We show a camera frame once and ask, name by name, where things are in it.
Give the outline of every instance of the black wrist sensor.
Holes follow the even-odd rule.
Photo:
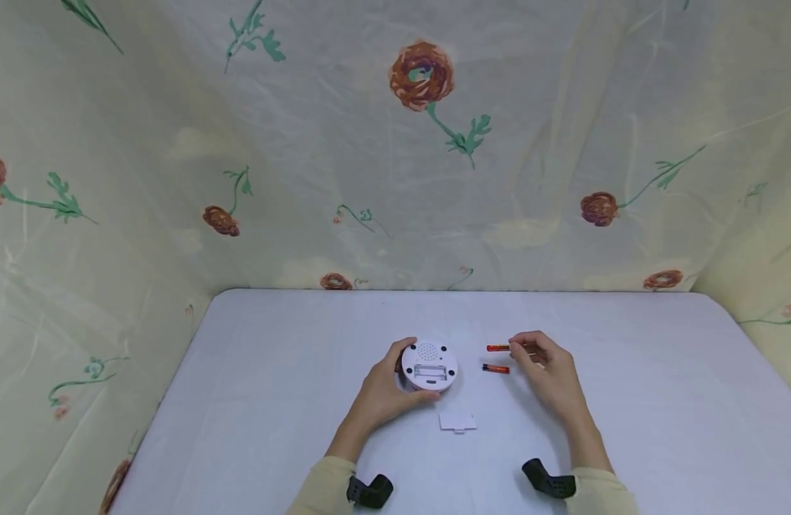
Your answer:
[[[540,459],[527,461],[521,467],[521,471],[529,479],[533,488],[549,497],[555,499],[567,499],[576,494],[576,478],[574,476],[553,477],[547,473],[547,469]]]
[[[381,509],[393,493],[393,484],[386,476],[379,474],[370,483],[364,484],[356,476],[349,478],[347,499],[365,508]]]

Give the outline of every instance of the sleeve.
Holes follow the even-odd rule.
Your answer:
[[[347,488],[354,473],[353,463],[325,456],[310,470],[286,515],[350,515]]]
[[[570,515],[639,515],[636,498],[608,471],[576,468],[576,494],[567,499]]]

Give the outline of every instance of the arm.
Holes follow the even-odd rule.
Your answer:
[[[402,351],[416,338],[395,342],[383,360],[376,363],[335,432],[326,455],[313,467],[287,515],[349,515],[353,504],[347,500],[349,479],[364,444],[381,424],[422,403],[434,402],[434,391],[405,393],[396,385],[394,373]]]
[[[573,355],[541,331],[510,338],[510,351],[533,391],[564,428],[576,477],[570,515],[638,515],[634,495],[616,477],[587,408]]]

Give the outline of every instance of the fabric backdrop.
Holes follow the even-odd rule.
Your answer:
[[[694,288],[791,384],[791,0],[0,0],[0,514],[235,286]]]

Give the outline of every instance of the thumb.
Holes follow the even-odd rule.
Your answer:
[[[423,403],[432,403],[441,399],[440,393],[438,391],[430,391],[430,390],[419,390],[413,391],[408,393],[404,396],[404,401],[402,401],[402,408],[403,411],[412,410],[412,408],[417,408]]]
[[[516,342],[510,342],[510,354],[513,354],[516,363],[519,364],[521,370],[524,370],[524,374],[530,379],[531,383],[540,383],[545,378],[547,372],[533,363],[524,347],[521,347]]]

